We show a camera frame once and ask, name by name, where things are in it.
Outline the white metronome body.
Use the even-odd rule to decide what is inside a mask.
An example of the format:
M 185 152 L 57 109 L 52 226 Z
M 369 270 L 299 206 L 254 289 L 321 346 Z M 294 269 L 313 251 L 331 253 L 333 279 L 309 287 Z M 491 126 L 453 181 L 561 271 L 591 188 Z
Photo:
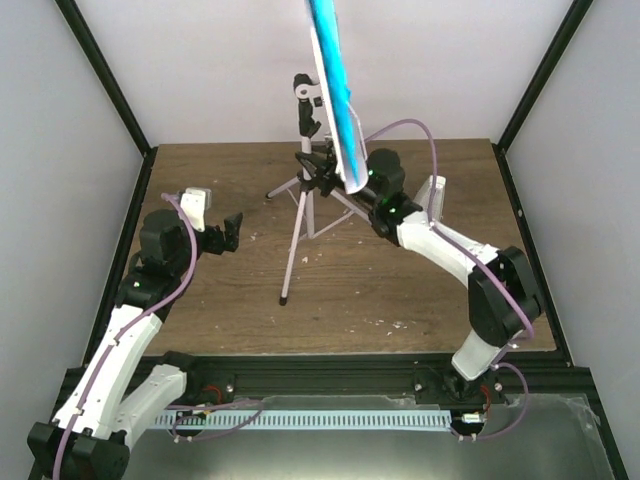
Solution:
M 446 178 L 444 176 L 430 175 L 414 196 L 414 202 L 420 205 L 425 212 L 430 213 L 433 220 L 440 221 L 444 208 L 445 189 Z

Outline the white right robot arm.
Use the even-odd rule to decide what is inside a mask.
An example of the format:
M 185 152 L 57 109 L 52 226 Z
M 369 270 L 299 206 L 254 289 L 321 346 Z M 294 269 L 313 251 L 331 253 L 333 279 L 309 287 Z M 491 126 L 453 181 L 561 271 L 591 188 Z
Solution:
M 497 366 L 513 342 L 532 336 L 543 312 L 541 294 L 525 253 L 500 250 L 445 226 L 404 191 L 405 171 L 390 149 L 366 161 L 366 184 L 355 193 L 376 234 L 431 261 L 467 290 L 471 331 L 453 354 L 454 371 L 444 378 L 447 396 L 458 403 L 480 390 L 479 378 Z

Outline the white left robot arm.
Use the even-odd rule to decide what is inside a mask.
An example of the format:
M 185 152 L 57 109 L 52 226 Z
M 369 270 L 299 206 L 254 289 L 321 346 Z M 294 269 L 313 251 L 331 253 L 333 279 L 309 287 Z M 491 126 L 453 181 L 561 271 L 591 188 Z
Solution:
M 203 377 L 194 357 L 168 353 L 132 393 L 126 391 L 151 340 L 191 282 L 204 254 L 234 252 L 243 216 L 223 226 L 194 228 L 175 210 L 147 214 L 140 249 L 115 297 L 105 334 L 84 374 L 47 423 L 27 437 L 36 465 L 48 479 L 120 479 L 132 450 L 173 401 L 196 402 Z

